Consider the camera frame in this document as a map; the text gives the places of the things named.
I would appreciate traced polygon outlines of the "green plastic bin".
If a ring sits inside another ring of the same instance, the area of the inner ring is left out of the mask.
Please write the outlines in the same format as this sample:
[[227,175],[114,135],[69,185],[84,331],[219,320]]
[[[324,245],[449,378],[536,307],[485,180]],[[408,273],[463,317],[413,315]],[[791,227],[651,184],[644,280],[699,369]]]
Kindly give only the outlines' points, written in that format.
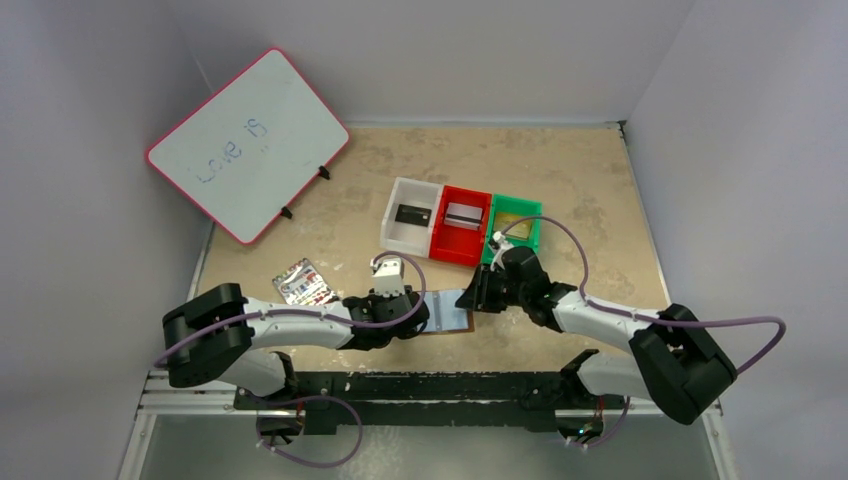
[[[495,231],[500,231],[521,218],[540,216],[542,213],[543,205],[540,202],[495,194],[491,201],[480,262],[491,263],[494,258],[494,252],[488,242]],[[507,240],[514,246],[527,246],[534,252],[539,250],[540,235],[541,221],[538,219],[522,221],[506,232]]]

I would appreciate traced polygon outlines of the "pack of coloured markers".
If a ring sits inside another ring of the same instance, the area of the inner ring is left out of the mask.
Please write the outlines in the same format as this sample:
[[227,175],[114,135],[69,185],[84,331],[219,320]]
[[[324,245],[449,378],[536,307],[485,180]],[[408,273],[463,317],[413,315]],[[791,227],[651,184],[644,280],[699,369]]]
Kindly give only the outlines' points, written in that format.
[[319,306],[340,299],[307,258],[302,258],[275,276],[272,285],[288,305]]

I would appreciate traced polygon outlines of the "brown leather card holder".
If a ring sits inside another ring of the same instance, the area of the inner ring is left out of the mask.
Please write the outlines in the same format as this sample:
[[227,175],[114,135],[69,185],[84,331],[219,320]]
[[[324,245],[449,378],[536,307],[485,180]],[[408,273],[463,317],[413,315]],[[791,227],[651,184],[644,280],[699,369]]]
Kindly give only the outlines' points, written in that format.
[[462,289],[427,291],[424,303],[429,311],[429,319],[420,330],[422,335],[459,334],[474,331],[472,313],[455,306],[463,294]]

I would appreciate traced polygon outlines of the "red plastic bin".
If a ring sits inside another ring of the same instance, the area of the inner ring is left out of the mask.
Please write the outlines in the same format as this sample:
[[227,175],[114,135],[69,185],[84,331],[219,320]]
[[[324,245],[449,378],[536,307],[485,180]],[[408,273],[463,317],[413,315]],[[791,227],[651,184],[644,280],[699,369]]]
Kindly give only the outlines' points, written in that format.
[[482,258],[491,204],[491,193],[444,185],[429,258],[475,267]]

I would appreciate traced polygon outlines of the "white plastic bin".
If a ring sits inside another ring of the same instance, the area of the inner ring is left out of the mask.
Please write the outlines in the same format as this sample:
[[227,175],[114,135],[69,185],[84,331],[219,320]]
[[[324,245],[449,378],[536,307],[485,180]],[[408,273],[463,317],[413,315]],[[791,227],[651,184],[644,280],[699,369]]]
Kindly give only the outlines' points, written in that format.
[[397,177],[381,222],[380,246],[428,258],[444,185]]

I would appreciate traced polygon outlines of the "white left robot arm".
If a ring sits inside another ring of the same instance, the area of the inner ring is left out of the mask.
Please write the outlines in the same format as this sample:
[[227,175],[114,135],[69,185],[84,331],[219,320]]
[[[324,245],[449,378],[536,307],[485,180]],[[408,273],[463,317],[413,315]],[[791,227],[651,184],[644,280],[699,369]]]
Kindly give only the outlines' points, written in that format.
[[426,326],[429,309],[411,287],[397,296],[371,293],[318,306],[282,305],[221,284],[162,319],[164,352],[155,360],[173,388],[221,381],[267,397],[292,389],[295,374],[283,347],[370,351],[410,339]]

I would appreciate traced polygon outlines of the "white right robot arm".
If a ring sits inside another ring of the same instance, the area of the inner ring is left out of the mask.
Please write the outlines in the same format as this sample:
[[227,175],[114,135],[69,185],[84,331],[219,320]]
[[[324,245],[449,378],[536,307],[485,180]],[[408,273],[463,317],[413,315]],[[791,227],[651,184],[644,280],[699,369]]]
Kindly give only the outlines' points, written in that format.
[[738,377],[688,308],[672,304],[628,312],[592,301],[578,287],[551,280],[528,247],[507,250],[495,265],[479,265],[455,305],[486,313],[519,307],[540,327],[619,349],[617,355],[586,350],[575,357],[561,371],[567,389],[650,400],[683,425],[692,424]]

